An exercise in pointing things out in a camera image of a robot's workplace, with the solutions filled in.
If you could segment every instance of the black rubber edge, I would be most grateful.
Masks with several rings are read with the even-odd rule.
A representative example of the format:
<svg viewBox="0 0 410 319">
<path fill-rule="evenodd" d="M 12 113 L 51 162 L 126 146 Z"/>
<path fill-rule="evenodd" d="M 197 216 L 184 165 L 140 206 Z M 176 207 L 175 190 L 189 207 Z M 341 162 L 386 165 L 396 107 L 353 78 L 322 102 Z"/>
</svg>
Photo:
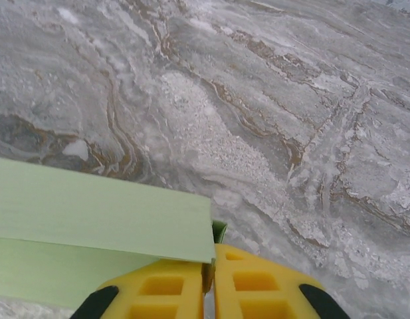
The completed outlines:
<svg viewBox="0 0 410 319">
<path fill-rule="evenodd" d="M 299 289 L 321 319 L 350 319 L 327 292 L 310 284 L 301 284 Z"/>
<path fill-rule="evenodd" d="M 88 296 L 70 319 L 101 319 L 106 309 L 118 295 L 117 286 L 107 286 Z"/>
</svg>

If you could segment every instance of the light green panel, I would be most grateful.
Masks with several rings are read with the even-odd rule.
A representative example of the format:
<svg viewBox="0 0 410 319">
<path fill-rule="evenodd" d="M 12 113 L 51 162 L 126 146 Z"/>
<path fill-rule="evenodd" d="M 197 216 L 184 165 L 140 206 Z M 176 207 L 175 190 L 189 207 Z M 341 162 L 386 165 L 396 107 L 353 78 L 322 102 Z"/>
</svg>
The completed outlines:
<svg viewBox="0 0 410 319">
<path fill-rule="evenodd" d="M 206 197 L 0 158 L 0 237 L 210 263 Z"/>
<path fill-rule="evenodd" d="M 76 309 L 103 282 L 158 258 L 0 239 L 0 296 Z"/>
</svg>

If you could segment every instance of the rectangular hole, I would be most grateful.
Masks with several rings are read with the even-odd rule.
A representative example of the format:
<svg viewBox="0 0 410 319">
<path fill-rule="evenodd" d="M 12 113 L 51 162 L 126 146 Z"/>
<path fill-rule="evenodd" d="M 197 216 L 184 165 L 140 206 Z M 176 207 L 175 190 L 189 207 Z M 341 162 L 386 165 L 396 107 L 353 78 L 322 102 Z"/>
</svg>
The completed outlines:
<svg viewBox="0 0 410 319">
<path fill-rule="evenodd" d="M 175 319 L 177 308 L 176 305 L 170 304 L 136 304 L 131 307 L 130 319 Z"/>
<path fill-rule="evenodd" d="M 140 295 L 180 295 L 183 292 L 184 279 L 173 276 L 149 277 L 140 288 Z"/>
<path fill-rule="evenodd" d="M 278 290 L 273 276 L 267 272 L 235 272 L 233 280 L 237 291 Z"/>
<path fill-rule="evenodd" d="M 285 300 L 242 300 L 243 319 L 296 319 Z"/>
</svg>

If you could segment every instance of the marble veining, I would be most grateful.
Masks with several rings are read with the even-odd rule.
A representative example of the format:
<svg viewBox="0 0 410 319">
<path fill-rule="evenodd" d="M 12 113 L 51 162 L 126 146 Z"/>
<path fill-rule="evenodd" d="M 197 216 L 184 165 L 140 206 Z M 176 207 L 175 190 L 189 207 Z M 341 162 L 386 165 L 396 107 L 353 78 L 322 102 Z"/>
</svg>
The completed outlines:
<svg viewBox="0 0 410 319">
<path fill-rule="evenodd" d="M 410 0 L 0 0 L 0 156 L 209 196 L 228 243 L 410 318 Z"/>
</svg>

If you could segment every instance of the gray marble surface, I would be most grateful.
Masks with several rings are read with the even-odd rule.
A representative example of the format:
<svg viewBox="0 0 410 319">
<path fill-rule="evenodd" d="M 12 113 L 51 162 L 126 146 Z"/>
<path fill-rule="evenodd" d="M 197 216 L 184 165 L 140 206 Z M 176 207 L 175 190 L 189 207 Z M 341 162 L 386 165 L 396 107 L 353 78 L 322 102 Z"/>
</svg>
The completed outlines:
<svg viewBox="0 0 410 319">
<path fill-rule="evenodd" d="M 410 318 L 410 0 L 0 0 L 0 156 L 209 196 L 228 243 Z"/>
</svg>

